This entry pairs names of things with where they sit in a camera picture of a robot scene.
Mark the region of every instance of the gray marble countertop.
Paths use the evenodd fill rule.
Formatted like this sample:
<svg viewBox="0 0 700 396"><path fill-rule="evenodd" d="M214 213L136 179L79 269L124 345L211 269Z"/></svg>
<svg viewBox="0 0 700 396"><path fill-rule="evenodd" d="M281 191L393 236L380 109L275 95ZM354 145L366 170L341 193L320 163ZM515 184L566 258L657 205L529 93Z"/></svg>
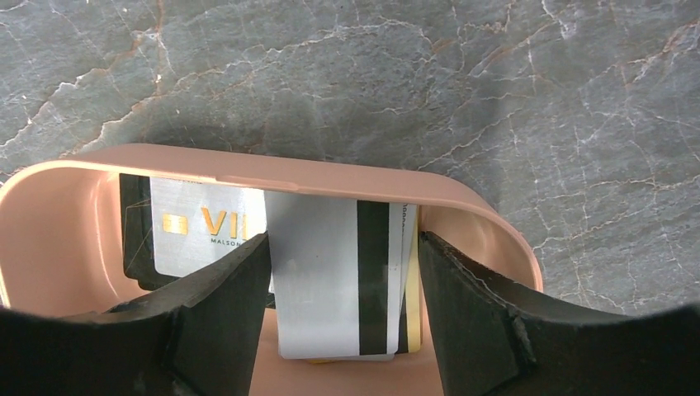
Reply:
<svg viewBox="0 0 700 396"><path fill-rule="evenodd" d="M448 175L546 292L700 299L696 0L0 0L0 172L129 142Z"/></svg>

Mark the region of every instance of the marble surface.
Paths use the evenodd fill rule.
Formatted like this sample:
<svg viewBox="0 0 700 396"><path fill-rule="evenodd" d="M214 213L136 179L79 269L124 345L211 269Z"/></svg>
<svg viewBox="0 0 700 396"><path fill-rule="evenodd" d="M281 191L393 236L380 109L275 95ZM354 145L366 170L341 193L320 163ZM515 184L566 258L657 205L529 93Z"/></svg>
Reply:
<svg viewBox="0 0 700 396"><path fill-rule="evenodd" d="M0 172L128 142L437 172L546 292L700 298L696 0L0 0Z"/></svg>

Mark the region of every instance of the plastic container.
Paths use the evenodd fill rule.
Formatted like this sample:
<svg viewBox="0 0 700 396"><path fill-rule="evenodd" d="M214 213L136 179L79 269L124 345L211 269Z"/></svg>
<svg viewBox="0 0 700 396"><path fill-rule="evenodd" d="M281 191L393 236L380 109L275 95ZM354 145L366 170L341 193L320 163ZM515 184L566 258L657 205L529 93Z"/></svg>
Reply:
<svg viewBox="0 0 700 396"><path fill-rule="evenodd" d="M447 177L126 144L28 167L0 190L0 296L6 306L68 316L105 311L147 293L123 273L120 173L417 204L420 230L542 291L537 259L523 236L475 192ZM267 309L250 394L439 395L427 316L423 339L419 352L391 362L285 361L277 353L275 312Z"/></svg>

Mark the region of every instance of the stack of cards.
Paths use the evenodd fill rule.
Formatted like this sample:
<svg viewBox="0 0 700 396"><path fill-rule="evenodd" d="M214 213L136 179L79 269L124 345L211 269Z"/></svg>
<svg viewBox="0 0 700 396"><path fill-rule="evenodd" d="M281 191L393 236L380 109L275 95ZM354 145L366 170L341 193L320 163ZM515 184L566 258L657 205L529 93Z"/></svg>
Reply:
<svg viewBox="0 0 700 396"><path fill-rule="evenodd" d="M186 276L267 230L282 357L389 360L420 348L415 205L158 178L149 186L159 274Z"/></svg>

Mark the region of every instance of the card chip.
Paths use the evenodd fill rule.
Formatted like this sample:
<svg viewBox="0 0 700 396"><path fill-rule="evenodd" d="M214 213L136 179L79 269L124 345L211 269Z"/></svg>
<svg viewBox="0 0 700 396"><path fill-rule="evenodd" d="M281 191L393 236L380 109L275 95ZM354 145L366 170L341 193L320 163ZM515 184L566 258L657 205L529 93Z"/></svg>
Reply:
<svg viewBox="0 0 700 396"><path fill-rule="evenodd" d="M180 235L187 235L187 217L164 213L163 231L166 233L179 233Z"/></svg>

